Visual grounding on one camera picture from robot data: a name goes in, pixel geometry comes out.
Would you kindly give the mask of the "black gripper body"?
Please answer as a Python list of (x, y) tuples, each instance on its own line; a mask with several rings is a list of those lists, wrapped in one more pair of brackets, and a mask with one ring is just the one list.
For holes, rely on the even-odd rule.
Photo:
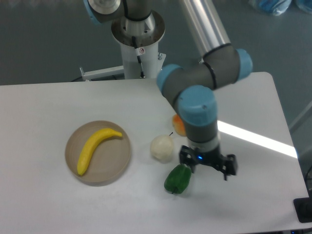
[(191, 165), (190, 168), (192, 171), (195, 170), (196, 165), (204, 165), (209, 166), (217, 171), (220, 170), (220, 146), (215, 147), (213, 150), (208, 152), (200, 152), (198, 148), (192, 149), (190, 148), (190, 155), (191, 155)]

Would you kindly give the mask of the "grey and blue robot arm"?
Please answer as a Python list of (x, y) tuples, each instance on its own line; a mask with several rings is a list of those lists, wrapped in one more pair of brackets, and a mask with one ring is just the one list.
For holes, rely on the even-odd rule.
[(158, 43), (165, 33), (161, 15), (150, 0), (87, 0), (85, 8), (95, 23), (110, 21), (121, 48), (126, 79), (155, 78), (162, 95), (181, 118), (188, 139), (182, 146), (181, 164), (194, 170), (206, 165), (224, 176), (234, 176), (235, 155), (220, 151), (217, 104), (213, 91), (249, 76), (250, 55), (232, 47), (215, 6), (210, 0), (182, 0), (180, 6), (202, 57), (191, 69), (164, 66)]

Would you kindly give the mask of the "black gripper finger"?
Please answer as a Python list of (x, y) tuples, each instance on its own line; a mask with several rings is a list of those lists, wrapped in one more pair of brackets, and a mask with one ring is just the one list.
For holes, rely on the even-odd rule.
[(215, 169), (223, 173), (224, 180), (227, 181), (228, 176), (235, 176), (237, 174), (237, 160), (236, 155), (222, 155), (217, 158)]
[(188, 146), (182, 145), (179, 152), (179, 162), (188, 166), (194, 173), (196, 167), (195, 151)]

